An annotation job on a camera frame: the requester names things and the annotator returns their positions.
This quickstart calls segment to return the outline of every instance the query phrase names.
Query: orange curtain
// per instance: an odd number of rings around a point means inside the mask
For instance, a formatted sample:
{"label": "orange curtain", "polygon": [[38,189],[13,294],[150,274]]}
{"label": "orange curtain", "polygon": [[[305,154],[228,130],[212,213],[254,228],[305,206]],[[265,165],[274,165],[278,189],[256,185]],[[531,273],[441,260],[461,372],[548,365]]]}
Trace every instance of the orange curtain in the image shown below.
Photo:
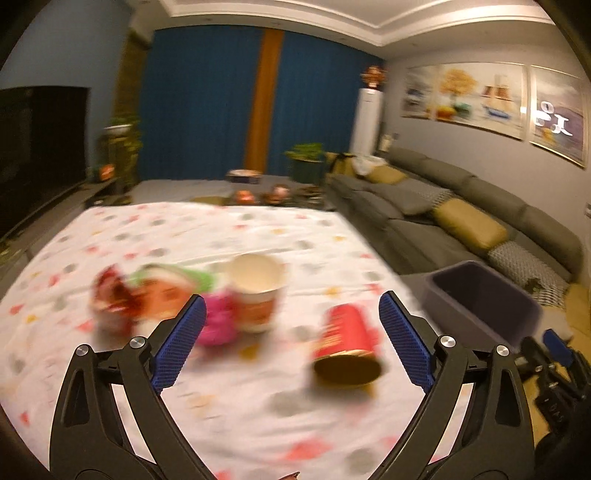
{"label": "orange curtain", "polygon": [[267,168],[275,85],[281,60],[283,36],[283,30],[265,29],[259,53],[251,120],[246,138],[244,168],[263,173]]}

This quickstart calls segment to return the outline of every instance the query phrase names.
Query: silver bolt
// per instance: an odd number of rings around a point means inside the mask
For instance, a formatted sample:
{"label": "silver bolt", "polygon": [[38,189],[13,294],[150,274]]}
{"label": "silver bolt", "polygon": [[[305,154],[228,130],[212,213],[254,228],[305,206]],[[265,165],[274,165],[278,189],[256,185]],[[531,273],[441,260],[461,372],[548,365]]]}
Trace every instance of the silver bolt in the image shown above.
{"label": "silver bolt", "polygon": [[508,356],[509,349],[505,345],[497,345],[496,353],[498,353],[500,356]]}
{"label": "silver bolt", "polygon": [[76,355],[78,356],[85,356],[88,353],[88,345],[80,345],[76,349]]}
{"label": "silver bolt", "polygon": [[447,348],[451,348],[456,346],[456,339],[454,337],[450,337],[449,335],[445,335],[441,337],[440,340],[441,344]]}
{"label": "silver bolt", "polygon": [[131,348],[142,348],[146,344],[146,339],[144,337],[133,337],[129,341],[129,346]]}

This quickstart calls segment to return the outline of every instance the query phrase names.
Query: gray sofa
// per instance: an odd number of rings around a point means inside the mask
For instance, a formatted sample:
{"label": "gray sofa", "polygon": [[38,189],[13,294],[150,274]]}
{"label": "gray sofa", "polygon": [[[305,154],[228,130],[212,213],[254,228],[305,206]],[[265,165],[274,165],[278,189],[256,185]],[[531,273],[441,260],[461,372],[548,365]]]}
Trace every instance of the gray sofa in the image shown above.
{"label": "gray sofa", "polygon": [[[469,171],[418,152],[394,147],[385,158],[415,183],[450,190],[486,212],[507,229],[509,240],[542,260],[566,283],[577,281],[583,263],[581,242],[546,213]],[[327,181],[326,195],[400,275],[431,272],[464,260],[489,262],[486,255],[475,255],[448,235],[430,214],[404,215],[391,199],[393,194],[404,195],[406,182],[384,186],[335,174]]]}

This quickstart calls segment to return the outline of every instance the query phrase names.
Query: picture frame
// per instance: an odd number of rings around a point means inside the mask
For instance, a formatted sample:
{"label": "picture frame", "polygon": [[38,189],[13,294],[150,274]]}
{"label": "picture frame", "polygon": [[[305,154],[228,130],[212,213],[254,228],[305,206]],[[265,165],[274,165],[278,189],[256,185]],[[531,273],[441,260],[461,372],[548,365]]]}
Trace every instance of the picture frame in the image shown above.
{"label": "picture frame", "polygon": [[407,68],[401,102],[402,117],[432,119],[439,68],[439,65]]}
{"label": "picture frame", "polygon": [[580,78],[532,65],[530,143],[587,168],[586,98]]}
{"label": "picture frame", "polygon": [[435,90],[435,120],[525,140],[528,92],[524,64],[442,64]]}

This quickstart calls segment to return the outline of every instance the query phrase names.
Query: white tablecloth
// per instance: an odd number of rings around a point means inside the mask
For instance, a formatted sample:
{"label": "white tablecloth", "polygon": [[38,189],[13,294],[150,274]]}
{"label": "white tablecloth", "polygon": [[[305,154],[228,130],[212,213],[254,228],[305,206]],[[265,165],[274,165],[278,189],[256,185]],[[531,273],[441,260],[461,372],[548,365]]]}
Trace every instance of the white tablecloth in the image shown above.
{"label": "white tablecloth", "polygon": [[[224,480],[367,478],[419,405],[382,332],[385,374],[371,388],[323,391],[310,384],[313,340],[325,311],[355,302],[381,329],[378,300],[394,290],[421,315],[408,288],[337,213],[267,207],[152,203],[85,211],[22,272],[0,304],[0,401],[46,466],[51,421],[75,347],[118,348],[88,308],[95,275],[111,264],[130,274],[166,262],[218,274],[227,260],[266,252],[288,265],[288,287],[263,340],[216,353],[195,349],[162,398],[187,440]],[[449,452],[465,412],[460,398],[436,456]],[[116,397],[137,454],[151,459],[122,388]]]}

